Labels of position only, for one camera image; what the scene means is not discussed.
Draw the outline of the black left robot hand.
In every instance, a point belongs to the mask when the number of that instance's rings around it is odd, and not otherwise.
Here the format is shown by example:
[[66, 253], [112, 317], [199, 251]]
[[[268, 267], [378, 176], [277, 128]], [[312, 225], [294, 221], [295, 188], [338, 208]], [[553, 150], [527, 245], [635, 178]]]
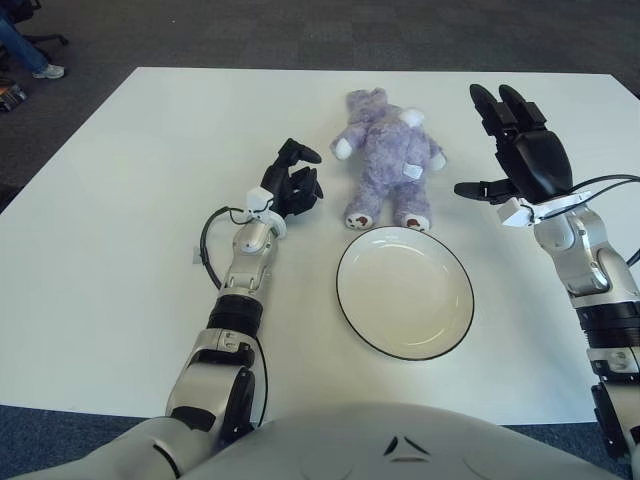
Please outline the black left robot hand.
[[274, 163], [262, 178], [260, 186], [273, 194], [269, 209], [283, 219], [311, 210], [324, 198], [316, 168], [306, 166], [293, 173], [290, 168], [298, 162], [320, 164], [321, 156], [313, 149], [289, 138], [281, 146]]

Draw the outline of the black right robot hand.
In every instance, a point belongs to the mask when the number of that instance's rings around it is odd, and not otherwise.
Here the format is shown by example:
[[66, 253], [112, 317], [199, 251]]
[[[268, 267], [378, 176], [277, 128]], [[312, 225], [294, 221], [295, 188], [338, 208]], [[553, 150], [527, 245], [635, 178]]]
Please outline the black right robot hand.
[[499, 98], [479, 84], [469, 91], [482, 126], [496, 141], [495, 157], [506, 177], [458, 183], [454, 193], [491, 205], [511, 198], [540, 204], [568, 194], [573, 187], [569, 158], [538, 106], [508, 85], [499, 87]]

